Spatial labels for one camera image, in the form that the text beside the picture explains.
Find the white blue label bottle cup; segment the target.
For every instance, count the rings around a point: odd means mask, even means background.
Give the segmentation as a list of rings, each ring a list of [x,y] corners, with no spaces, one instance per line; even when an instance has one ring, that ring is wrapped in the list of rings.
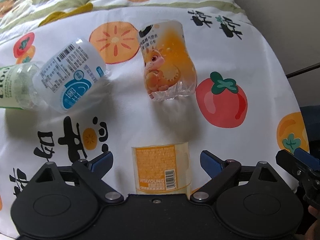
[[[94,46],[77,38],[50,58],[33,76],[40,97],[66,113],[106,74],[106,64]]]

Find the white persimmon print cloth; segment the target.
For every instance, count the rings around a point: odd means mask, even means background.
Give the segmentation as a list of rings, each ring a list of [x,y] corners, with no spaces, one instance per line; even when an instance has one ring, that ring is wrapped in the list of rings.
[[[208,9],[87,12],[1,39],[1,235],[46,162],[113,153],[104,177],[122,194],[191,192],[200,153],[253,165],[309,150],[296,97],[271,46],[246,18]]]

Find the green label bottle cup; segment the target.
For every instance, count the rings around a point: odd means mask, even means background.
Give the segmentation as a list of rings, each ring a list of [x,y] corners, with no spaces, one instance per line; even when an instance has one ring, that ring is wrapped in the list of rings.
[[[33,85],[41,66],[40,62],[27,62],[1,68],[1,108],[38,111],[46,105]]]

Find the yellow orange label bottle cup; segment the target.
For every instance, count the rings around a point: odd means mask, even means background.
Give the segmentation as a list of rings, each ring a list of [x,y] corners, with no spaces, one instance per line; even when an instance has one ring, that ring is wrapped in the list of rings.
[[[132,148],[138,194],[191,195],[191,167],[187,142]]]

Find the orange dragon label bottle cup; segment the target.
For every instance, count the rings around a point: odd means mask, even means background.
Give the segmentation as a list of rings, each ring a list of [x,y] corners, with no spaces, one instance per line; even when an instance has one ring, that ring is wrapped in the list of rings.
[[[197,73],[178,21],[145,25],[138,32],[143,57],[143,80],[153,101],[164,101],[195,93]]]

